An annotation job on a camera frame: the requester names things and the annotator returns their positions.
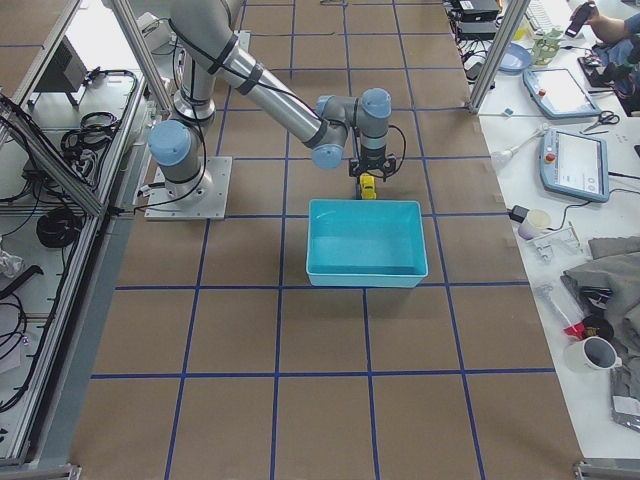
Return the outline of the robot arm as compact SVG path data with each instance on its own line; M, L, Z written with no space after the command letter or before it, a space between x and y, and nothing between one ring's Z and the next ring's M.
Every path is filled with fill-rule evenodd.
M350 135L359 152L349 174L396 174L387 153L391 96L382 88L359 97L324 95L310 107L244 49L235 32L238 1L174 1L168 24L186 53L187 65L170 119L151 130L148 146L164 176L166 204L186 207L202 200L212 184L205 160L205 129L213 119L216 79L224 80L294 135L321 169L338 167Z

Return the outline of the person's hand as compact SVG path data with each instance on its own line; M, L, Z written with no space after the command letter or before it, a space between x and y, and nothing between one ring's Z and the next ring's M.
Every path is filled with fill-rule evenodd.
M628 35L622 19L611 18L597 12L593 12L585 24L589 25L594 35L604 43L616 43L624 40Z

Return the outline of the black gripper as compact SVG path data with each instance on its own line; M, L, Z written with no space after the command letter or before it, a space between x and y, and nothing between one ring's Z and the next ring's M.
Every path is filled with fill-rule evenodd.
M397 172L396 156L387 154L385 147L370 149L361 145L355 159L349 162L349 176L358 181L362 174L372 175L374 171L386 182Z

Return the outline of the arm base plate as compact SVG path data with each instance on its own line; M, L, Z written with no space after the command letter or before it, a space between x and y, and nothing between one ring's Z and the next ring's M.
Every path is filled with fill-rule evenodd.
M159 167L144 216L152 221L224 220L232 171L230 156L199 157L201 172L184 184L167 182Z

